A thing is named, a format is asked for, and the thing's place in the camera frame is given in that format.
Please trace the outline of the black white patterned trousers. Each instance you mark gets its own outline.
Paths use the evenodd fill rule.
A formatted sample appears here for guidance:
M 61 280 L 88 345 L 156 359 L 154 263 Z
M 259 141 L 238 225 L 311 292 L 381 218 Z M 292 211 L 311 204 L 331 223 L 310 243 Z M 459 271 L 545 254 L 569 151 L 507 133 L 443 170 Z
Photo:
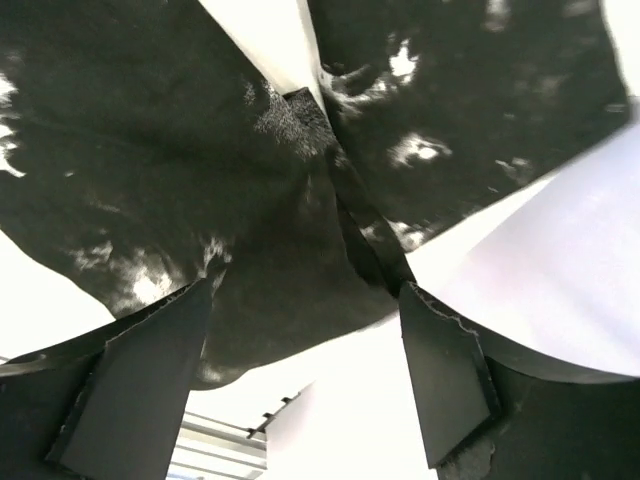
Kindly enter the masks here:
M 596 1 L 312 1 L 280 94 L 197 1 L 1 5 L 1 229 L 117 319 L 199 283 L 193 385 L 393 312 L 409 252 L 622 128 Z

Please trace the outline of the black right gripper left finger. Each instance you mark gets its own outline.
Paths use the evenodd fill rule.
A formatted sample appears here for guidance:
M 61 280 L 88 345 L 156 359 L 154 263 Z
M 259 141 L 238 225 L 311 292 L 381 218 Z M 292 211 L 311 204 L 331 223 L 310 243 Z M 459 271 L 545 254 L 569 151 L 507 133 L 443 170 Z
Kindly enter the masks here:
M 210 312 L 200 280 L 2 364 L 2 478 L 165 478 Z

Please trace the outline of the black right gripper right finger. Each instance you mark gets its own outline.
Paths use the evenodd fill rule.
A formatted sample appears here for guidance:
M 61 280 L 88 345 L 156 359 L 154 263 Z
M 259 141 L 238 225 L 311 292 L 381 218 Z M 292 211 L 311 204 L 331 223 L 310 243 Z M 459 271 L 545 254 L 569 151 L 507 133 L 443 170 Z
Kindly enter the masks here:
M 635 479 L 639 382 L 542 354 L 406 283 L 402 340 L 441 479 Z

